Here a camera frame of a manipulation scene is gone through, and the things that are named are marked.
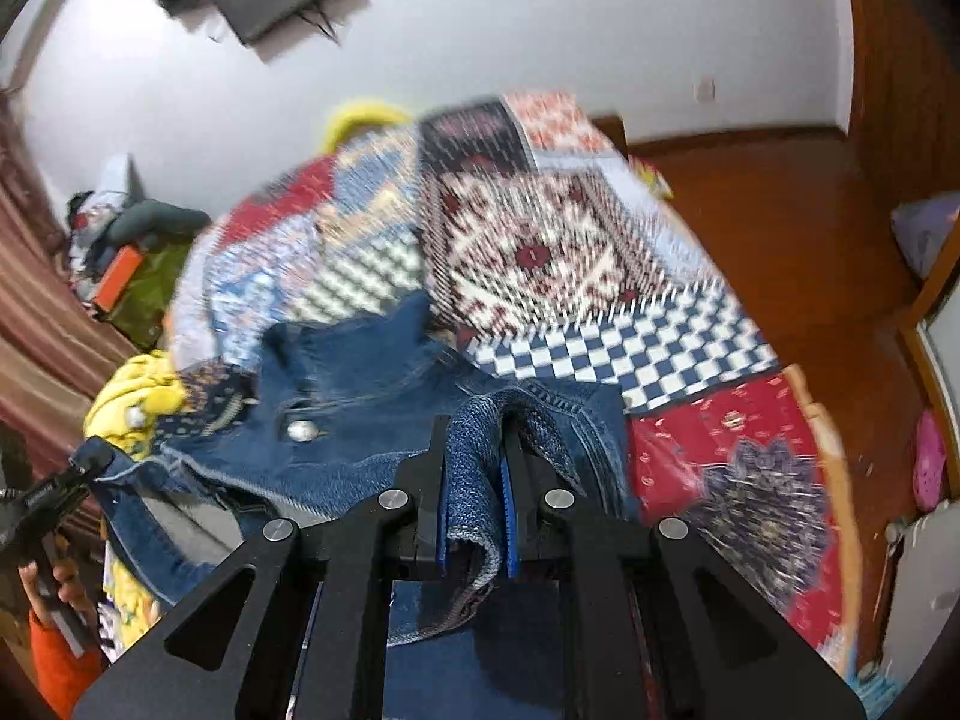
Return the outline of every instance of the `white wall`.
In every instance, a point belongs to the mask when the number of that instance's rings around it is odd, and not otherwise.
[[[21,97],[56,204],[131,151],[148,193],[219,212],[307,158],[331,108],[412,112],[512,88],[616,109],[632,139],[837,120],[837,0],[370,0],[343,46],[269,62],[153,0],[67,0]],[[701,74],[717,102],[693,97]]]
[[[843,132],[850,129],[853,104],[853,8],[850,0],[833,0],[836,18],[836,124]]]

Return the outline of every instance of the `person's hand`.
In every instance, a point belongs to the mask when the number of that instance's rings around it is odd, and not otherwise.
[[[56,545],[65,548],[65,539],[61,536],[56,537]],[[86,597],[86,588],[80,581],[80,575],[77,570],[77,564],[65,557],[53,563],[54,579],[59,583],[59,598],[65,604],[75,608],[83,619],[86,620],[90,630],[96,631],[97,610],[93,607],[93,601]],[[37,620],[45,628],[51,628],[54,625],[50,616],[50,610],[47,608],[45,600],[37,592],[37,564],[35,562],[20,567],[20,581],[23,583],[23,589],[27,593],[27,599],[30,606],[34,609]]]

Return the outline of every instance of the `green bag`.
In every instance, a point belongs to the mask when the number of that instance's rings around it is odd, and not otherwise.
[[[142,351],[157,345],[163,317],[174,296],[192,241],[174,241],[144,255],[126,289],[104,317]]]

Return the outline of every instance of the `silver button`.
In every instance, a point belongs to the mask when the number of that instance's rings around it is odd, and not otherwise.
[[[686,526],[686,523],[683,522],[682,519],[667,517],[666,519],[661,519],[659,531],[664,538],[669,538],[671,541],[680,541],[682,538],[686,538],[686,535],[690,532],[690,528]]]
[[[384,509],[399,509],[407,505],[410,496],[403,490],[383,490],[376,500]]]
[[[573,497],[573,493],[570,493],[570,490],[561,490],[560,488],[550,490],[549,493],[544,495],[544,501],[551,509],[569,509],[573,506],[574,500],[576,499]]]
[[[312,442],[320,431],[309,419],[297,419],[287,425],[287,435],[295,442]]]
[[[294,526],[289,519],[272,519],[263,526],[263,535],[267,541],[283,541],[293,532]]]

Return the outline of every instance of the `red patterned fabric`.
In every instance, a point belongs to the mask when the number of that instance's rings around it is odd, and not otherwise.
[[[631,307],[671,286],[602,175],[467,175],[425,182],[426,288],[482,335]]]
[[[610,138],[590,123],[576,98],[563,92],[504,95],[531,148],[537,151],[616,151]]]
[[[829,658],[842,639],[837,528],[813,433],[784,377],[630,418],[628,428],[645,518],[683,514]]]
[[[319,157],[251,194],[234,208],[217,248],[223,250],[246,241],[285,218],[306,213],[332,195],[333,157]]]

